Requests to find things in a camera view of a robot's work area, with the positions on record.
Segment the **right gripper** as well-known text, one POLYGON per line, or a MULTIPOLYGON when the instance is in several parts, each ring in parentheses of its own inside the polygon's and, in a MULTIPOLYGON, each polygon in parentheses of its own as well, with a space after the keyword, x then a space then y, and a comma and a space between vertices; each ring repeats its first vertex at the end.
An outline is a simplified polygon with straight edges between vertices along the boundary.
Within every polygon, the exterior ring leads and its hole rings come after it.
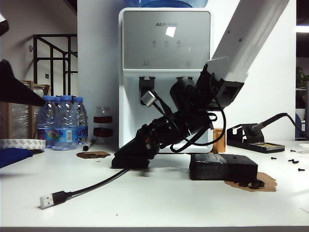
POLYGON ((134 158, 151 160, 161 149, 169 146, 170 152, 181 153, 195 140, 187 139, 195 133, 195 127, 181 113, 164 115, 144 124, 137 130, 136 136, 121 147, 115 158, 134 158))

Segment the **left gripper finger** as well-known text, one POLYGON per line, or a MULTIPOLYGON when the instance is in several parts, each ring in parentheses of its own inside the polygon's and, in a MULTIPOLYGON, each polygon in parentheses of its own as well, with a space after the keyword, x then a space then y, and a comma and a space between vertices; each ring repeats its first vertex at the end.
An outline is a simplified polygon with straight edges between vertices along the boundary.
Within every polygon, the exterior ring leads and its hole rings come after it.
POLYGON ((0 101, 43 106, 45 100, 15 78, 10 63, 0 62, 0 101))

